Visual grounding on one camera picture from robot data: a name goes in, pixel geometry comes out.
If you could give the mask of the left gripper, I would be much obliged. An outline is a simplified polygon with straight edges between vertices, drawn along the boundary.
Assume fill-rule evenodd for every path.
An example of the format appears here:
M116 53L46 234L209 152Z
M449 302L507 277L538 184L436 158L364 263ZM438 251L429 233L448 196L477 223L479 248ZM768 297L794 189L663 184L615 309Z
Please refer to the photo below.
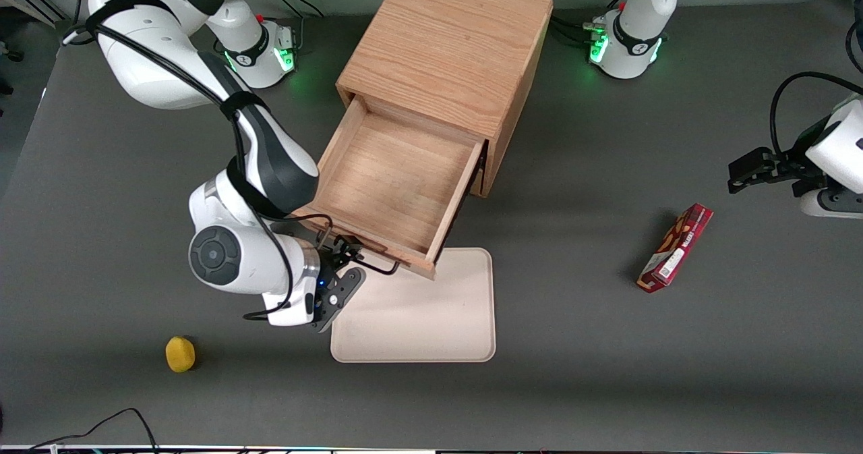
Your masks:
M755 148L728 165L728 193L792 181L795 195L862 192L862 104L852 94L810 126L777 164L769 148Z

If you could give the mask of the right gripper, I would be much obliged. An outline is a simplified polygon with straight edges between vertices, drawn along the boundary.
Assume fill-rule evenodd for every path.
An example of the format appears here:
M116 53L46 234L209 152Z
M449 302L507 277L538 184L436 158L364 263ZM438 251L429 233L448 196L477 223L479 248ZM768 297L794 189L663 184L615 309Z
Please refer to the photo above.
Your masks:
M354 235L337 235L332 244L322 243L318 251L326 264L346 266L351 261L361 260L363 243ZM267 315L268 324L303 326L314 321L318 333L329 331L366 278L367 273L363 268L348 269L342 276L334 275L332 280L317 288L315 294L307 292L300 297L299 292L293 292L290 302L277 310L275 307L280 306L287 295L263 294L265 310L272 310Z

